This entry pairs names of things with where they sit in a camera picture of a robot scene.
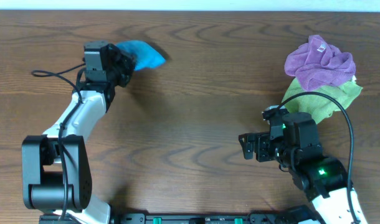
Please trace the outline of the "blue microfiber cloth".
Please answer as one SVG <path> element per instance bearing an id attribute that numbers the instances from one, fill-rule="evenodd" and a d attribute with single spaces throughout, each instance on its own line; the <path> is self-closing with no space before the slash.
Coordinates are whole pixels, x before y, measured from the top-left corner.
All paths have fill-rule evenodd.
<path id="1" fill-rule="evenodd" d="M 166 59 L 156 49 L 142 40 L 127 40 L 117 43 L 116 46 L 134 56 L 134 71 L 158 68 L 166 62 Z"/>

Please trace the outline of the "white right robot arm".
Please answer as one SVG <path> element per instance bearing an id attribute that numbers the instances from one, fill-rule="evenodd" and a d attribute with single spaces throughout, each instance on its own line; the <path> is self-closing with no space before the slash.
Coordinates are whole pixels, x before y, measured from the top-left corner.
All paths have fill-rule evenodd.
<path id="1" fill-rule="evenodd" d="M 239 135 L 239 142 L 245 159 L 277 161 L 325 223 L 367 222 L 344 165 L 323 155 L 317 133 L 246 133 Z"/>

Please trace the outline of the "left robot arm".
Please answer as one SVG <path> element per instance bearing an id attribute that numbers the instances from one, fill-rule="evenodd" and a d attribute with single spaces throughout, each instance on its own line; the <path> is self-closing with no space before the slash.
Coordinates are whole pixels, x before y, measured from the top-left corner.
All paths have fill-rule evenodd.
<path id="1" fill-rule="evenodd" d="M 125 87 L 136 56 L 105 41 L 84 45 L 83 64 L 72 99 L 61 117 L 41 135 L 22 142 L 22 195 L 28 209 L 51 213 L 58 221 L 110 223 L 112 209 L 92 193 L 85 142 L 108 111 L 116 86 Z"/>

